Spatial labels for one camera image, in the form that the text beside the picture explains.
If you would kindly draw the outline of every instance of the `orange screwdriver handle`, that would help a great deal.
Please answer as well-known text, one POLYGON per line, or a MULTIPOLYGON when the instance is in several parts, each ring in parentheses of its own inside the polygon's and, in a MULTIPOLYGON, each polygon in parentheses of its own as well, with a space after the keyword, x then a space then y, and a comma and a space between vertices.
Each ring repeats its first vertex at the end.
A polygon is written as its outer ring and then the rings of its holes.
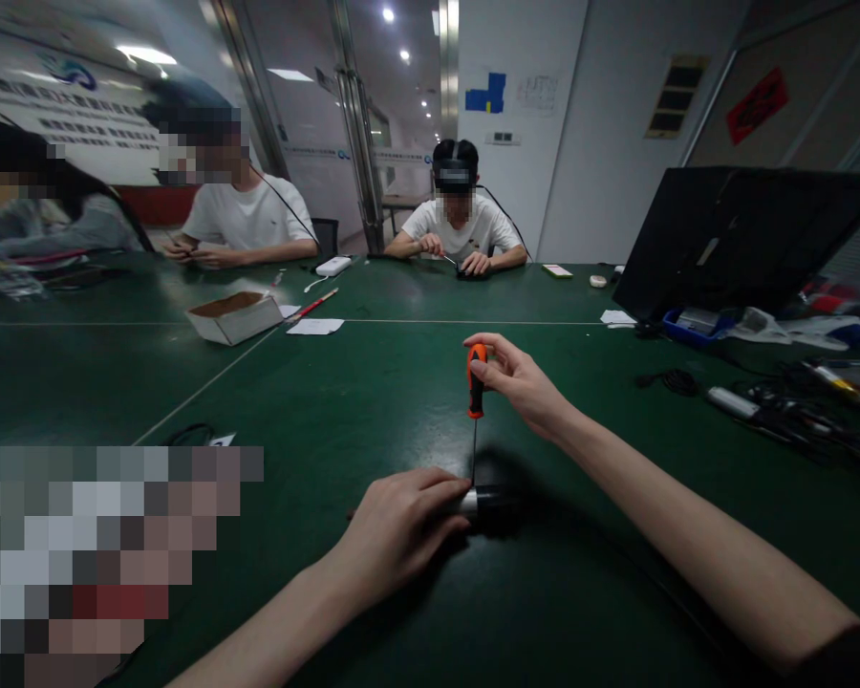
POLYGON ((487 362, 487 347, 484 344, 475 344, 468 350, 468 417, 479 419, 484 416, 484 383, 471 372, 473 360, 487 362))

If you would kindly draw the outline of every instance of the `hand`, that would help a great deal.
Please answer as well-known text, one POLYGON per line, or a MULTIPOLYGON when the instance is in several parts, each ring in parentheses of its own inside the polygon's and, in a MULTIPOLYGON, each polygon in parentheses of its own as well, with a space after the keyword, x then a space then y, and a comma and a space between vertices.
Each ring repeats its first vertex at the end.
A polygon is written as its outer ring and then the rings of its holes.
POLYGON ((462 263, 462 271, 465 274, 484 274, 490 269, 490 258, 484 253, 475 251, 465 258, 462 263))
POLYGON ((471 481, 441 468, 417 468, 375 481, 347 532, 315 566, 360 613, 420 573, 450 534, 469 527, 464 516, 435 518, 464 496, 471 481))
POLYGON ((464 341, 466 347, 484 344, 487 363, 471 362, 471 372, 489 387, 504 395, 528 426, 540 437, 554 441, 555 426, 560 419, 577 413, 557 391, 532 357, 516 348, 499 334, 473 334, 464 341))
POLYGON ((170 261, 175 261, 176 263, 179 263, 181 265, 187 265, 192 260, 191 247, 188 247, 185 244, 179 244, 179 242, 163 244, 162 255, 164 255, 170 261))
POLYGON ((198 249, 191 253, 191 257, 201 265, 214 269, 238 268, 246 263, 242 251, 226 247, 198 249))
POLYGON ((442 247, 442 240, 436 234, 424 234, 420 237, 420 250, 438 256, 442 256, 445 253, 442 247))

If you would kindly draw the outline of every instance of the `blue logo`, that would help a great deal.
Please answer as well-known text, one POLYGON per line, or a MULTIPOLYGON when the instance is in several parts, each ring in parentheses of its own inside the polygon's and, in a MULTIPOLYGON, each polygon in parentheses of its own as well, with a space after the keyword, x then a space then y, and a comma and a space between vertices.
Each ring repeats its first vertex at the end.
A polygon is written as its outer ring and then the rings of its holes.
POLYGON ((79 84, 87 91, 96 89, 96 78, 79 62, 54 57, 51 54, 42 53, 41 64, 48 70, 48 74, 65 84, 79 84))

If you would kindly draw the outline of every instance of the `screwdriver shaft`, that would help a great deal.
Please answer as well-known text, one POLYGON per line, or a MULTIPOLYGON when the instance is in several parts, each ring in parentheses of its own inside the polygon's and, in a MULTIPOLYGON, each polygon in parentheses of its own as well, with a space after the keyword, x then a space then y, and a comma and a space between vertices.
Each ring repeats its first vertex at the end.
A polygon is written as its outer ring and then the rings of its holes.
POLYGON ((475 483, 475 452, 478 449, 478 419, 475 419, 475 435, 471 440, 471 483, 475 483))

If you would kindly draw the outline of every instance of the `white t-shirt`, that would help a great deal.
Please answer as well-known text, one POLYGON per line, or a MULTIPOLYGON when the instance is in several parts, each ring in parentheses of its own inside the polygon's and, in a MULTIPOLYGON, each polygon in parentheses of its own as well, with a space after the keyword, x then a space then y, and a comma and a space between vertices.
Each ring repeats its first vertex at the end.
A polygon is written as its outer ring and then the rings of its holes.
POLYGON ((468 222, 462 229, 455 229, 449 224, 442 208, 442 199, 435 199, 420 204, 401 230, 415 241, 425 234, 436 234, 446 253, 457 263, 474 251, 487 255, 491 245, 506 253, 522 243, 504 212, 483 196, 475 196, 468 222))
MULTIPOLYGON (((271 175, 265 175, 265 179, 312 231, 309 210, 296 187, 271 175)), ((312 238, 277 198, 274 189, 264 182, 251 191, 236 191, 228 183, 205 184, 194 197, 182 232, 198 241, 226 244, 235 250, 280 246, 312 238)))

